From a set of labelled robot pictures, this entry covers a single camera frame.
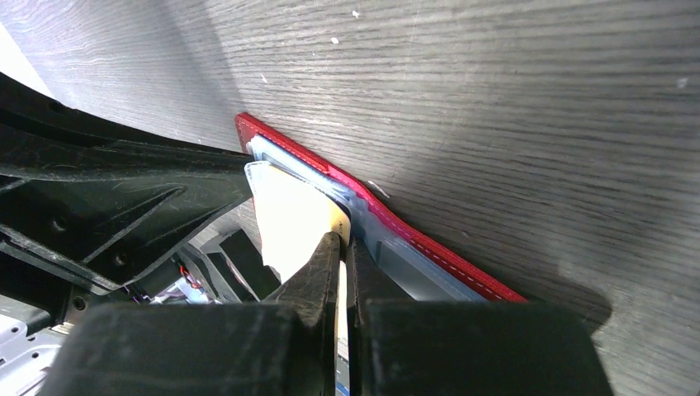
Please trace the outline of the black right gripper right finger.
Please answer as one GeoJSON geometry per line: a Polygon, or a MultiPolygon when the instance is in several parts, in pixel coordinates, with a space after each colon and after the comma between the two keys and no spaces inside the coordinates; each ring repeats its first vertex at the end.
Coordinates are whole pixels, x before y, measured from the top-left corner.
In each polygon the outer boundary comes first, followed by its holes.
{"type": "Polygon", "coordinates": [[[609,395],[583,324],[552,305],[417,301],[354,240],[346,258],[353,395],[609,395]]]}

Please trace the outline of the red leather card holder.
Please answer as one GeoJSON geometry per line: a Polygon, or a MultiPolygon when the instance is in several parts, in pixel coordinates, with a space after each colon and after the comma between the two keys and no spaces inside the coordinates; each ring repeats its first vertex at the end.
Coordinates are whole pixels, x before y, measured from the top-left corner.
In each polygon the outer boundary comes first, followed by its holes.
{"type": "Polygon", "coordinates": [[[376,264],[418,300],[523,302],[525,299],[448,248],[407,225],[358,179],[248,113],[234,118],[243,149],[322,191],[346,209],[350,231],[376,264]]]}

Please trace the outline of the gold orange credit card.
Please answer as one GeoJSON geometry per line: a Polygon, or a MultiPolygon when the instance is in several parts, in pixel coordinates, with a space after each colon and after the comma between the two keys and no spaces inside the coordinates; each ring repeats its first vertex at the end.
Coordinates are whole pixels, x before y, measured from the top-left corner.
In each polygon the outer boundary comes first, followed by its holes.
{"type": "Polygon", "coordinates": [[[282,283],[270,299],[291,306],[307,328],[328,328],[334,340],[347,339],[345,264],[331,264],[315,253],[327,254],[324,235],[335,233],[338,257],[344,257],[348,215],[320,190],[268,161],[249,163],[244,171],[253,192],[262,260],[282,283]]]}

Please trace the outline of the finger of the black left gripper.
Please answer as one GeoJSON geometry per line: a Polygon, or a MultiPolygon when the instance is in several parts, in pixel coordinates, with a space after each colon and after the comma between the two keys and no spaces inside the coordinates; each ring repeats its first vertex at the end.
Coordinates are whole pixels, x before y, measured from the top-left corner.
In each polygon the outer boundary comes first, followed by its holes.
{"type": "Polygon", "coordinates": [[[1,293],[29,328],[64,322],[73,292],[147,276],[252,192],[245,153],[165,138],[1,78],[1,293]]]}

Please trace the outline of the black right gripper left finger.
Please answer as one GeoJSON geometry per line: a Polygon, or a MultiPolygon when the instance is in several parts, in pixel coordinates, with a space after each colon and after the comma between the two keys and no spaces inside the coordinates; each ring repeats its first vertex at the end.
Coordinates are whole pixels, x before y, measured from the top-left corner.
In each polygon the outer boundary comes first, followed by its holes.
{"type": "Polygon", "coordinates": [[[264,301],[103,304],[72,330],[43,395],[332,395],[341,239],[264,301]]]}

